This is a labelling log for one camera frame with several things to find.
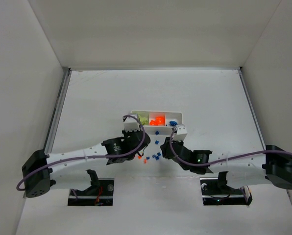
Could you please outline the white sorting tray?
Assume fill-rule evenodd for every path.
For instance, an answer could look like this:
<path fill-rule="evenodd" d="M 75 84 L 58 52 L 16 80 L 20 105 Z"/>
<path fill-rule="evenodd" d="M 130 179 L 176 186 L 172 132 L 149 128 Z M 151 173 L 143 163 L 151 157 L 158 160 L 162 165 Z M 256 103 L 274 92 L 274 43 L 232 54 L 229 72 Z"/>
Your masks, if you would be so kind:
<path fill-rule="evenodd" d="M 183 124 L 183 115 L 181 112 L 133 110 L 131 113 L 148 118 L 148 125 L 143 125 L 148 135 L 155 135 L 156 131 L 159 132 L 159 135 L 170 135 L 173 129 L 173 127 L 169 125 L 169 121 L 171 120 L 177 121 L 178 125 Z M 149 122 L 155 120 L 158 116 L 165 117 L 165 125 L 150 126 Z"/>

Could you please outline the orange dish lego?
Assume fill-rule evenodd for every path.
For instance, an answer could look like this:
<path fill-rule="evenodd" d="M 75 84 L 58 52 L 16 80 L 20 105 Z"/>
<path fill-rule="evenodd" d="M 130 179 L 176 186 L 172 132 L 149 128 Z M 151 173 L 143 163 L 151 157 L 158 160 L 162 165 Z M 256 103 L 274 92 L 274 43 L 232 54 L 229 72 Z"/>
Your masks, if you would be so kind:
<path fill-rule="evenodd" d="M 164 116 L 156 117 L 155 121 L 158 123 L 158 125 L 165 125 L 165 117 Z"/>
<path fill-rule="evenodd" d="M 158 123 L 156 120 L 151 120 L 151 121 L 149 122 L 149 125 L 150 125 L 150 126 L 158 126 L 159 123 Z"/>

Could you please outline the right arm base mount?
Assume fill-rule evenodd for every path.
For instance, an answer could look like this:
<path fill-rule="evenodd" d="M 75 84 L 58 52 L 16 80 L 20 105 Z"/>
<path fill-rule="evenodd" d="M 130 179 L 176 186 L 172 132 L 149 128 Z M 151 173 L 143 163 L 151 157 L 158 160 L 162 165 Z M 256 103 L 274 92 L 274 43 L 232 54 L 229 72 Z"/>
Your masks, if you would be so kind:
<path fill-rule="evenodd" d="M 200 178 L 202 202 L 204 206 L 249 206 L 253 200 L 248 186 L 232 188 L 227 185 L 227 172 L 217 178 Z"/>

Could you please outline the light green lego brick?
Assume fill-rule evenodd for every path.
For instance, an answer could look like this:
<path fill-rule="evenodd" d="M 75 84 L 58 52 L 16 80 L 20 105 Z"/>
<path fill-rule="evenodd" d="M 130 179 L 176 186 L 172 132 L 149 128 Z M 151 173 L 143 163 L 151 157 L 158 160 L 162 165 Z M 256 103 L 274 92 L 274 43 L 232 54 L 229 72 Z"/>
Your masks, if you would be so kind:
<path fill-rule="evenodd" d="M 139 116 L 141 125 L 148 125 L 148 118 L 144 116 Z"/>

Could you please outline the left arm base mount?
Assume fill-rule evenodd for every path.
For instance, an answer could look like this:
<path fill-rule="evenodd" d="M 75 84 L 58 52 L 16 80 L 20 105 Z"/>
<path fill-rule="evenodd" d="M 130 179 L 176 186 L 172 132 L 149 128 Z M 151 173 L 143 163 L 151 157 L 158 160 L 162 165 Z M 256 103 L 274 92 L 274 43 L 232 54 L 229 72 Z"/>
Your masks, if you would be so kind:
<path fill-rule="evenodd" d="M 114 178 L 99 178 L 94 170 L 87 170 L 90 185 L 84 190 L 70 189 L 68 206 L 113 206 Z"/>

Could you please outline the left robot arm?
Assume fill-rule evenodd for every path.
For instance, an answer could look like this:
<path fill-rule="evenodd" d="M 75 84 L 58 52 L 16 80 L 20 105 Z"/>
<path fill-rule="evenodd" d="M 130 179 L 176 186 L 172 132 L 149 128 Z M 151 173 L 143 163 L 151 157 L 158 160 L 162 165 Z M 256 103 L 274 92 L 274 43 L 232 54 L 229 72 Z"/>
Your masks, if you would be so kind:
<path fill-rule="evenodd" d="M 126 132 L 97 145 L 65 153 L 46 154 L 36 150 L 22 166 L 18 183 L 27 198 L 39 197 L 51 189 L 86 190 L 98 184 L 96 167 L 131 161 L 150 144 L 143 131 Z"/>

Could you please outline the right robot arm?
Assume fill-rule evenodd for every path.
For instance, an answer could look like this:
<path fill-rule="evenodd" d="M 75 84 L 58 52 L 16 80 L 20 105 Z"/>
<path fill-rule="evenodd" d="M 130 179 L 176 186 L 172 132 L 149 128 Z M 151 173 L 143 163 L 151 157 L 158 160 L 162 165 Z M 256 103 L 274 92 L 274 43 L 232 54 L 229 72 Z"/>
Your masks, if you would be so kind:
<path fill-rule="evenodd" d="M 189 150 L 183 141 L 167 137 L 160 149 L 164 158 L 173 160 L 184 171 L 198 175 L 218 174 L 219 187 L 272 184 L 292 190 L 292 153 L 275 145 L 229 157 L 214 155 L 210 150 Z"/>

